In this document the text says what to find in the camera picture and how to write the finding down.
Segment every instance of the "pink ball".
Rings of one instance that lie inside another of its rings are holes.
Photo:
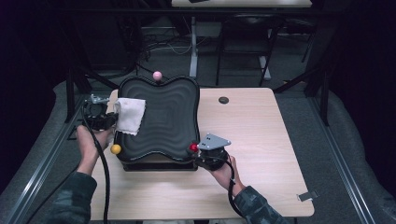
[[[163,79],[163,74],[159,71],[156,71],[152,74],[152,77],[154,78],[154,80],[156,81],[161,81],[161,79]]]

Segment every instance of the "camouflage sleeve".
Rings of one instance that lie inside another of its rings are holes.
[[[91,199],[96,186],[96,181],[90,175],[73,173],[53,201],[46,223],[89,223]]]
[[[234,202],[248,224],[289,223],[251,186],[248,186],[236,195]]]

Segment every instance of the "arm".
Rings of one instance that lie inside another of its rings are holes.
[[[268,204],[267,200],[260,195],[259,192],[251,186],[246,187],[242,184],[236,168],[236,160],[233,156],[230,157],[230,162],[235,172],[235,185],[233,186],[234,202],[247,220],[247,223],[289,223]],[[228,189],[231,178],[231,168],[227,164],[224,164],[217,171],[210,172],[210,174],[216,178],[222,187]]]
[[[106,145],[112,129],[95,133],[102,148]],[[91,199],[96,189],[96,181],[92,178],[92,171],[99,158],[91,134],[87,128],[80,125],[77,128],[78,147],[81,161],[77,171],[71,174],[55,201],[47,218],[47,223],[89,223],[91,219]]]

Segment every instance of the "hand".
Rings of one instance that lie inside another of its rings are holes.
[[[107,139],[112,133],[112,128],[101,132],[94,131],[96,139],[102,149],[106,148]],[[93,142],[92,135],[87,127],[79,125],[77,127],[76,137],[78,140],[79,152],[81,153],[81,161],[77,171],[86,175],[92,175],[93,168],[99,158],[99,153]]]
[[[228,159],[233,166],[234,171],[234,180],[235,185],[233,186],[233,196],[235,197],[242,189],[246,186],[242,184],[241,179],[239,178],[238,169],[236,168],[236,159],[233,156],[230,156]],[[230,187],[230,179],[231,179],[231,168],[228,164],[224,163],[224,165],[216,171],[209,171],[215,179],[219,182],[219,184],[228,190]]]

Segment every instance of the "yellow ball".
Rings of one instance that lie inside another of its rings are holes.
[[[120,145],[113,145],[112,147],[111,147],[111,149],[110,149],[110,151],[113,153],[113,154],[119,154],[120,152],[121,152],[121,146]]]

